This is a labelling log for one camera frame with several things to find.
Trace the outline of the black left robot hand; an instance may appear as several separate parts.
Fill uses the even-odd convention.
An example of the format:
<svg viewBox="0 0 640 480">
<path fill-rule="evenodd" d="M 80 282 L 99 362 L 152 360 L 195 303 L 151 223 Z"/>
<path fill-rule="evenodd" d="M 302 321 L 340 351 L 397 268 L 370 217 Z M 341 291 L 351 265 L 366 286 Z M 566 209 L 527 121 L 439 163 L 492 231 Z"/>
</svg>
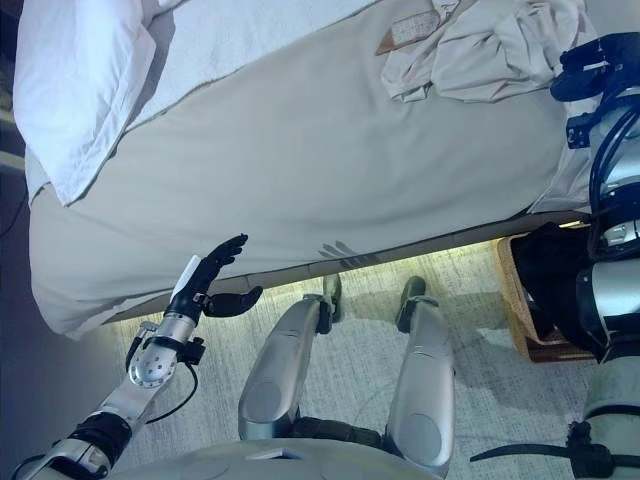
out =
<svg viewBox="0 0 640 480">
<path fill-rule="evenodd" d="M 242 233 L 218 245 L 202 258 L 186 283 L 172 296 L 165 314 L 183 315 L 198 323 L 201 314 L 207 317 L 229 318 L 253 308 L 263 293 L 260 286 L 244 294 L 208 294 L 211 283 L 223 267 L 232 264 L 242 253 L 247 240 L 248 236 Z"/>
</svg>

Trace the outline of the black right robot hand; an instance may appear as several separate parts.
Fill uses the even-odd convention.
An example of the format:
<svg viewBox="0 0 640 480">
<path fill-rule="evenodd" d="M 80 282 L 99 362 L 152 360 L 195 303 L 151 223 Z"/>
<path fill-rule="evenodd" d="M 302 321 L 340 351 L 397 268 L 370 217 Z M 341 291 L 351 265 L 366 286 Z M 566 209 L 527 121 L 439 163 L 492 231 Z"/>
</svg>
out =
<svg viewBox="0 0 640 480">
<path fill-rule="evenodd" d="M 565 51 L 553 80 L 554 99 L 572 102 L 603 94 L 611 97 L 639 86 L 639 33 L 613 33 Z"/>
</svg>

